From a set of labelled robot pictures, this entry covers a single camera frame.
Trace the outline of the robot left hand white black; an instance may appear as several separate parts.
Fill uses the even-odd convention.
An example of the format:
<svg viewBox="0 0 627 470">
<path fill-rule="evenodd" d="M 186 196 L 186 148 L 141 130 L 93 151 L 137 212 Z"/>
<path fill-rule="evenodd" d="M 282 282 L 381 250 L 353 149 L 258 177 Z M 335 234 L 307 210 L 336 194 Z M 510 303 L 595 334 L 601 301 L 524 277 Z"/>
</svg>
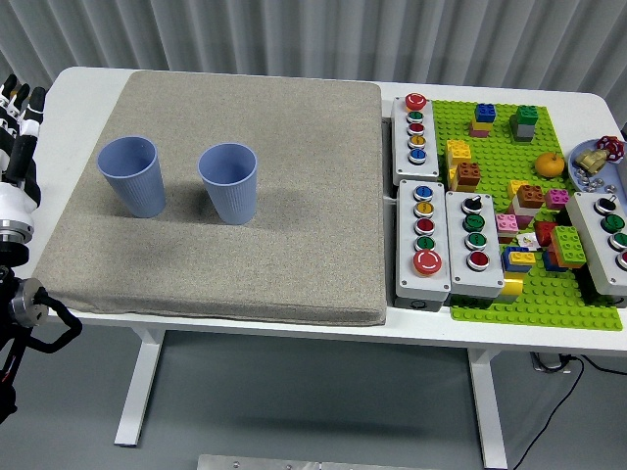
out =
<svg viewBox="0 0 627 470">
<path fill-rule="evenodd" d="M 26 225 L 41 201 L 33 157 L 45 98 L 44 88 L 18 85 L 13 73 L 1 84 L 1 217 Z"/>
</svg>

